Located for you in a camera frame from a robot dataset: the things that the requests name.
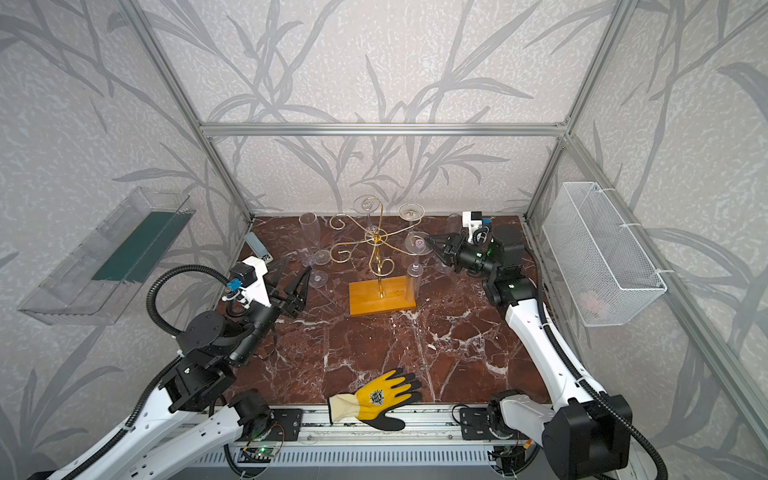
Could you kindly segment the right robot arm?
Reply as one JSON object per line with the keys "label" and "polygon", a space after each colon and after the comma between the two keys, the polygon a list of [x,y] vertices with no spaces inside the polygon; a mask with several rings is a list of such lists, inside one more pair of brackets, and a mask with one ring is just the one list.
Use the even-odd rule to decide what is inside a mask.
{"label": "right robot arm", "polygon": [[657,478],[668,478],[662,456],[634,426],[628,402],[593,378],[547,313],[542,282],[523,271],[523,257],[533,252],[518,230],[493,229],[485,247],[471,243],[464,231],[429,235],[425,243],[455,272],[482,280],[489,303],[521,340],[547,389],[548,405],[512,391],[491,400],[491,414],[504,429],[538,445],[560,479],[609,478],[627,467],[632,442],[649,455]]}

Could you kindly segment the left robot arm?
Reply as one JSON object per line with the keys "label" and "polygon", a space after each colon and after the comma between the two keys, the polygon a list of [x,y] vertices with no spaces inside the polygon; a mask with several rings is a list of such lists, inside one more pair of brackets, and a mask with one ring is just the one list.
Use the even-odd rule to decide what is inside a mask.
{"label": "left robot arm", "polygon": [[[270,267],[255,256],[236,263],[227,275],[200,264],[174,267],[151,285],[146,297],[150,319],[177,342],[176,357],[141,393],[127,418],[84,454],[35,479],[168,479],[203,454],[243,437],[270,431],[273,414],[252,389],[215,405],[274,330],[281,316],[297,317],[307,305],[312,277],[305,267],[285,290],[278,287],[286,262]],[[161,288],[183,273],[197,272],[223,284],[234,318],[209,310],[183,330],[170,325],[157,308]]]}

